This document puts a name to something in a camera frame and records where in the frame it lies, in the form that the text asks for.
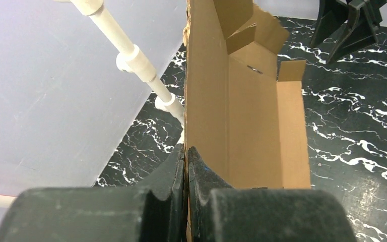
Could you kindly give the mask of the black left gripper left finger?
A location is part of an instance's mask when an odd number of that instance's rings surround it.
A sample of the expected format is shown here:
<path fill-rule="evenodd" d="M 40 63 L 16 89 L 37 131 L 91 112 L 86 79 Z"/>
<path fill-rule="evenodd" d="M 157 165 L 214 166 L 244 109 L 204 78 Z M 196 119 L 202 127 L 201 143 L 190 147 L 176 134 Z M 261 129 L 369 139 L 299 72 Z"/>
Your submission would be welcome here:
<path fill-rule="evenodd" d="M 22 192 L 0 241 L 184 241 L 184 147 L 133 186 Z"/>

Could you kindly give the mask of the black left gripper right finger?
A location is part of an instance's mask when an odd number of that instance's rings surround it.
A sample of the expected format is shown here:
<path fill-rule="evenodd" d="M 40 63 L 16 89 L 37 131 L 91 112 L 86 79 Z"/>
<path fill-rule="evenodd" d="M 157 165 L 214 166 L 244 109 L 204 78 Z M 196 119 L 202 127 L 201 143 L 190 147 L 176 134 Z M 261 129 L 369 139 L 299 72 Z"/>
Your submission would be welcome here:
<path fill-rule="evenodd" d="M 307 189 L 236 189 L 187 151 L 192 241 L 355 241 L 331 194 Z"/>

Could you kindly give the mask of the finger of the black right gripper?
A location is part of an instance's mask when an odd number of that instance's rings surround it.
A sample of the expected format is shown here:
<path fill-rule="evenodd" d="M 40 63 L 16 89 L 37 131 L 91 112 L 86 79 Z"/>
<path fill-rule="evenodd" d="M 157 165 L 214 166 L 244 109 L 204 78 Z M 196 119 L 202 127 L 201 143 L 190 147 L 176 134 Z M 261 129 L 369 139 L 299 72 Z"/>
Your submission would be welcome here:
<path fill-rule="evenodd" d="M 348 5 L 338 0 L 320 0 L 310 47 L 315 48 L 337 31 L 348 18 Z"/>
<path fill-rule="evenodd" d="M 347 9 L 346 27 L 332 49 L 327 64 L 378 42 L 380 1 L 351 1 Z"/>

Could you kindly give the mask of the brown cardboard box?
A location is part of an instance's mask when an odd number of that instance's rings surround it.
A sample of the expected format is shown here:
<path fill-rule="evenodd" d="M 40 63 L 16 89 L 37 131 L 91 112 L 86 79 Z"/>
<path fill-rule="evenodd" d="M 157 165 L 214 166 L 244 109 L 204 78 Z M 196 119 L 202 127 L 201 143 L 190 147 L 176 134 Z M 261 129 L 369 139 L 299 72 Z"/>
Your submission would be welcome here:
<path fill-rule="evenodd" d="M 188 1 L 184 145 L 236 189 L 310 190 L 302 60 L 253 1 Z"/>

